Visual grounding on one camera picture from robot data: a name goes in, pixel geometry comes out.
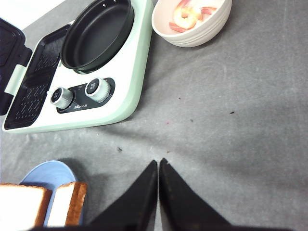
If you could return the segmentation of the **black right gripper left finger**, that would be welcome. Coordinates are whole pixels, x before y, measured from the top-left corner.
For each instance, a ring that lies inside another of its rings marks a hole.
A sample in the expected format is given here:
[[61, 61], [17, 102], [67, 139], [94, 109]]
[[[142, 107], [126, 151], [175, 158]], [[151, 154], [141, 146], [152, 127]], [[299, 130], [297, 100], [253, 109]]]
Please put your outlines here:
[[158, 167], [151, 161], [128, 190], [97, 216], [95, 231], [145, 231], [157, 206]]

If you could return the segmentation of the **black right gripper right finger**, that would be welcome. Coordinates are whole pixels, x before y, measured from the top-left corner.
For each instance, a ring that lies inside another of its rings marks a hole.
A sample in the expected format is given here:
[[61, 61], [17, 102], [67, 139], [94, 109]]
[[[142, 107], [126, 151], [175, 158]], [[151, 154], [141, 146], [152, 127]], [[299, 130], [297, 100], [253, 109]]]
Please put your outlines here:
[[165, 158], [159, 164], [159, 199], [174, 231], [208, 231], [231, 226]]

